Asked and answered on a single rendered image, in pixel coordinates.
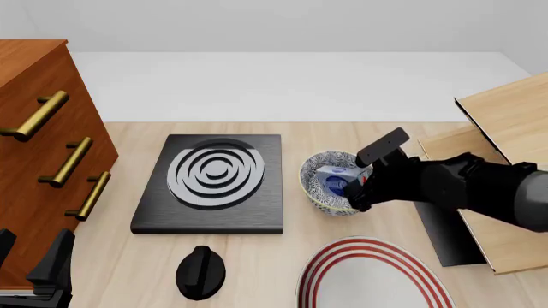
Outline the white blue cream cheese box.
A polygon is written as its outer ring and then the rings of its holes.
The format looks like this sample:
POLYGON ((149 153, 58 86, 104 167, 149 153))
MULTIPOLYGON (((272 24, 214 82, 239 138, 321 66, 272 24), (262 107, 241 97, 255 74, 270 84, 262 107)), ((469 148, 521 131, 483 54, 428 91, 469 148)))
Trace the white blue cream cheese box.
POLYGON ((328 194, 343 197, 343 188, 351 181, 359 180, 361 184, 364 184, 371 173, 372 169, 322 166, 316 170, 315 175, 328 194))

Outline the pale wooden rack, black inside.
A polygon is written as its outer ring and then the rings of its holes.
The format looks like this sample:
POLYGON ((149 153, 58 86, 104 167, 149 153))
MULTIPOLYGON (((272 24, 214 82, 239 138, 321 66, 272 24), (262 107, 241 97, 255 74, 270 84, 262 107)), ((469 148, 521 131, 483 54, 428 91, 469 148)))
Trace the pale wooden rack, black inside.
MULTIPOLYGON (((419 141, 427 158, 471 152, 493 163, 537 163, 548 171, 548 73, 457 99, 466 127, 419 141)), ((459 215, 495 274, 548 267, 548 233, 471 210, 459 215)))

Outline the flat black stove plate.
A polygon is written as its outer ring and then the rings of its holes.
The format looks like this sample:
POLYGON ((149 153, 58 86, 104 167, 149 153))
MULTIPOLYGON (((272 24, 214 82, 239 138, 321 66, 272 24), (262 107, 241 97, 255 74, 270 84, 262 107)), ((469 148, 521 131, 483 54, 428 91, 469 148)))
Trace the flat black stove plate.
POLYGON ((168 135, 130 230, 282 234, 281 136, 168 135))

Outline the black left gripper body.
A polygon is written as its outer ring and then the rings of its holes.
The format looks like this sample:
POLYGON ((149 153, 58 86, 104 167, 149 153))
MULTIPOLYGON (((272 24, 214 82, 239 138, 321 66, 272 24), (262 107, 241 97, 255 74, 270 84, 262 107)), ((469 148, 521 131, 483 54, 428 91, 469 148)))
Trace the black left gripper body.
POLYGON ((69 308, 71 279, 30 281, 33 290, 0 290, 0 308, 69 308))

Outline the round black stove knob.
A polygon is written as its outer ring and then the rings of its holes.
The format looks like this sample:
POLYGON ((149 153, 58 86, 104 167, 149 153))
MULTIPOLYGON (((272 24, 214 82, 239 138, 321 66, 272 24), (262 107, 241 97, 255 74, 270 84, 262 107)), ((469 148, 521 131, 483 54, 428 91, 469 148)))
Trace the round black stove knob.
POLYGON ((201 301, 216 294, 225 277, 223 259, 209 246, 196 246, 179 264, 176 285, 185 298, 201 301))

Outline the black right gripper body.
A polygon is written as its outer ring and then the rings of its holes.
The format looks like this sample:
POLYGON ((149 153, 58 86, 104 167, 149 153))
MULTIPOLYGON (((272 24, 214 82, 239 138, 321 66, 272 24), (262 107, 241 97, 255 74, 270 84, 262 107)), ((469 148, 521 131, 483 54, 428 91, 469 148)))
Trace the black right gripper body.
POLYGON ((393 200, 424 202, 420 177, 424 162, 418 157, 406 158, 396 163, 373 164, 373 172, 366 180, 366 204, 381 204, 393 200))

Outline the red-brown wooden cabinet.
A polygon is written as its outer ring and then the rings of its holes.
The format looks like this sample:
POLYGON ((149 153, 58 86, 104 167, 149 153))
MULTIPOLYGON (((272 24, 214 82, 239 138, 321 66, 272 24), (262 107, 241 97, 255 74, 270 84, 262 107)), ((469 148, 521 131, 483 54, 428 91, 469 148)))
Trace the red-brown wooden cabinet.
POLYGON ((28 289, 27 274, 60 230, 79 223, 66 217, 91 191, 89 176, 110 171, 118 154, 83 79, 61 39, 0 39, 0 128, 19 127, 41 107, 38 97, 64 91, 68 102, 27 142, 0 135, 0 229, 17 238, 0 268, 0 288, 28 289), (73 152, 67 143, 93 144, 62 188, 38 183, 53 176, 73 152))

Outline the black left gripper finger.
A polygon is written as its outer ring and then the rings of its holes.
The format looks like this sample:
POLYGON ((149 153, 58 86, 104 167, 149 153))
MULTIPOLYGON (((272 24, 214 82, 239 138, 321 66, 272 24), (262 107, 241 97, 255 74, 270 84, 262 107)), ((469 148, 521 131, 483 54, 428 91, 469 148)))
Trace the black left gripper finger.
POLYGON ((0 268, 15 244, 17 236, 10 230, 0 229, 0 268))
POLYGON ((63 229, 41 261, 27 275, 32 284, 71 284, 70 266, 75 236, 63 229))

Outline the blue patterned bowl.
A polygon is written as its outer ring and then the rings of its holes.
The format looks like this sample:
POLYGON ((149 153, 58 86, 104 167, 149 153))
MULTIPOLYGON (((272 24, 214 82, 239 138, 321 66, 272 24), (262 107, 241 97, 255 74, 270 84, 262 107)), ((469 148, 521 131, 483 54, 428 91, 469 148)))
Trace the blue patterned bowl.
MULTIPOLYGON (((322 166, 337 166, 359 168, 355 163, 356 156, 345 151, 324 151, 316 153, 301 165, 299 171, 300 184, 309 201, 321 212, 330 216, 351 216, 359 211, 351 207, 346 197, 338 197, 328 194, 321 184, 315 172, 322 166)), ((372 169, 366 166, 360 169, 372 169)))

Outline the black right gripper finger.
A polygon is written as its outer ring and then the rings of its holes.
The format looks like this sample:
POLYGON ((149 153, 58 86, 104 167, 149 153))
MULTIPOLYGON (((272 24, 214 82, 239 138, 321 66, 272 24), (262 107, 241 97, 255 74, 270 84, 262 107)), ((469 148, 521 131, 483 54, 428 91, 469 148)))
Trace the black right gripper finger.
POLYGON ((350 197, 351 207, 359 212, 367 212, 376 203, 376 200, 367 194, 355 194, 350 197))
POLYGON ((371 188, 367 184, 367 176, 360 175, 353 181, 350 181, 344 187, 344 197, 346 198, 358 198, 371 191, 371 188))

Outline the white plate with red rings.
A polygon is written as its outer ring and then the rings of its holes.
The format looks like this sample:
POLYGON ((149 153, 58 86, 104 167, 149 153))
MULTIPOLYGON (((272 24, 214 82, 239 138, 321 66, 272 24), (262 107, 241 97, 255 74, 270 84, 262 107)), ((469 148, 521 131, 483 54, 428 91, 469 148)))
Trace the white plate with red rings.
POLYGON ((295 308, 456 308, 416 256, 386 240, 349 236, 319 248, 303 267, 295 308))

